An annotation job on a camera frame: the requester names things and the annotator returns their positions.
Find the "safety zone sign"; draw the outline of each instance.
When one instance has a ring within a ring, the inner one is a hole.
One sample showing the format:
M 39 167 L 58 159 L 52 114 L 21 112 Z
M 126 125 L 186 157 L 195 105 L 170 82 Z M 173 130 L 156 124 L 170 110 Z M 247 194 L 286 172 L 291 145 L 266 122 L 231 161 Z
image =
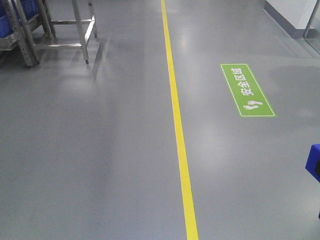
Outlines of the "safety zone sign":
M 241 117 L 277 117 L 247 64 L 221 64 Z

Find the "footprint icon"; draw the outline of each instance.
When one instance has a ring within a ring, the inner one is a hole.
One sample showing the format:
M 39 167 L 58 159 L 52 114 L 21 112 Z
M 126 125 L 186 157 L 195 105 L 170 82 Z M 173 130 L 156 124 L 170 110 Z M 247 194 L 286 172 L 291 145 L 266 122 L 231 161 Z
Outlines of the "footprint icon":
M 253 110 L 253 109 L 259 108 L 259 106 L 257 106 L 257 105 L 254 105 L 254 106 L 248 106 L 248 105 L 246 105 L 246 106 L 243 106 L 243 107 L 244 107 L 244 109 L 246 109 L 246 110 Z
M 263 103 L 260 102 L 260 101 L 248 101 L 248 104 L 249 104 L 249 105 L 255 105 L 255 104 L 263 105 Z

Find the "metal shelf frame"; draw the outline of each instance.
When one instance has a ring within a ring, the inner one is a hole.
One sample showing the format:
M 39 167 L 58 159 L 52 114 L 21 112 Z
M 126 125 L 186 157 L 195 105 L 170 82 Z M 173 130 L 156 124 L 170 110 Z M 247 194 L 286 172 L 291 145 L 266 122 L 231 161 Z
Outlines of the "metal shelf frame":
M 13 33 L 5 38 L 0 38 L 0 50 L 9 51 L 16 46 L 19 46 L 25 64 L 28 67 L 40 64 L 37 50 L 82 50 L 83 58 L 86 64 L 89 64 L 87 46 L 92 34 L 94 34 L 95 38 L 98 37 L 94 7 L 92 1 L 88 0 L 88 8 L 91 18 L 81 19 L 77 0 L 71 1 L 75 20 L 52 20 L 51 13 L 47 5 L 47 0 L 36 0 L 39 14 L 27 20 L 20 0 L 2 0 L 6 13 L 10 19 Z M 18 15 L 20 16 L 21 24 L 19 23 L 14 5 Z M 79 42 L 48 44 L 43 43 L 42 41 L 41 43 L 35 43 L 32 32 L 41 25 L 44 31 L 43 40 L 56 37 L 55 25 L 76 25 L 79 35 Z M 86 32 L 84 32 L 83 25 L 88 25 Z

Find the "yellow floor line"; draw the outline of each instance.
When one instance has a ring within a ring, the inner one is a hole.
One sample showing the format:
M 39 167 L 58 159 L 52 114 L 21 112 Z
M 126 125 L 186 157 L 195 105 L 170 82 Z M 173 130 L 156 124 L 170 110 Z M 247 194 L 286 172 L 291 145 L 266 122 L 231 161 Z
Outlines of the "yellow floor line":
M 169 80 L 171 87 L 171 99 L 173 107 L 173 118 L 175 127 L 176 144 L 178 149 L 178 159 L 180 168 L 180 179 L 182 188 L 182 200 L 184 208 L 184 218 L 186 226 L 187 240 L 198 240 L 198 226 L 196 220 L 194 199 L 191 189 L 191 180 L 189 174 L 189 166 L 187 159 L 187 151 L 185 145 L 184 130 L 182 125 L 178 88 L 176 82 L 176 73 L 174 59 L 172 55 L 170 32 L 168 26 L 166 1 L 161 0 L 162 18 L 165 37 L 166 56 L 168 61 Z

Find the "rack leg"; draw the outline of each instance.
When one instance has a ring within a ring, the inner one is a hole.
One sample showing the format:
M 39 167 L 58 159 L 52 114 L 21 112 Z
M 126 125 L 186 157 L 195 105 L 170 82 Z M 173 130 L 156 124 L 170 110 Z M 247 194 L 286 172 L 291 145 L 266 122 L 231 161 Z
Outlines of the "rack leg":
M 41 16 L 41 20 L 42 20 L 42 26 L 43 26 L 43 30 L 45 33 L 48 34 L 48 37 L 51 36 L 52 31 L 49 25 L 49 20 L 47 17 L 47 13 L 46 13 L 46 9 L 45 6 L 42 2 L 42 0 L 36 0 L 37 6 L 38 6 L 38 10 L 39 10 L 39 14 Z
M 89 6 L 89 11 L 90 11 L 91 19 L 92 19 L 93 16 L 96 16 L 96 15 L 95 15 L 94 6 L 93 6 L 91 0 L 88 0 L 88 6 Z M 94 37 L 95 37 L 95 38 L 98 37 L 97 22 L 94 22 L 93 34 L 94 34 Z
M 49 11 L 49 7 L 48 7 L 48 4 L 47 4 L 47 0 L 41 0 L 41 1 L 42 1 L 42 5 L 44 6 L 44 9 L 45 9 L 46 17 L 47 17 L 47 19 L 48 19 L 48 22 L 49 22 L 49 26 L 50 26 L 52 35 L 56 38 L 56 37 L 57 37 L 57 35 L 56 35 L 56 29 L 55 29 L 54 24 L 52 23 L 51 13 L 50 13 L 50 11 Z
M 83 57 L 84 57 L 85 63 L 88 64 L 89 63 L 89 55 L 88 55 L 85 33 L 84 33 L 84 29 L 82 27 L 82 20 L 80 17 L 80 12 L 79 12 L 77 0 L 72 0 L 72 5 L 73 5 L 73 10 L 74 10 L 76 26 L 77 26 L 78 33 L 79 33 Z
M 33 55 L 30 45 L 25 39 L 25 33 L 20 27 L 18 17 L 16 15 L 13 3 L 11 0 L 2 0 L 5 7 L 6 13 L 10 19 L 14 34 L 17 36 L 17 43 L 21 50 L 22 57 L 24 59 L 25 65 L 32 67 L 38 63 L 37 59 Z
M 38 58 L 38 55 L 37 55 L 37 52 L 35 49 L 35 41 L 32 36 L 32 32 L 28 26 L 28 20 L 26 18 L 26 15 L 24 13 L 23 8 L 22 8 L 21 2 L 20 2 L 20 0 L 13 0 L 13 1 L 15 3 L 16 10 L 18 11 L 20 18 L 21 18 L 22 27 L 23 27 L 24 34 L 26 37 L 26 41 L 29 45 L 29 49 L 30 49 L 32 55 L 34 56 L 36 63 L 39 64 L 40 60 Z

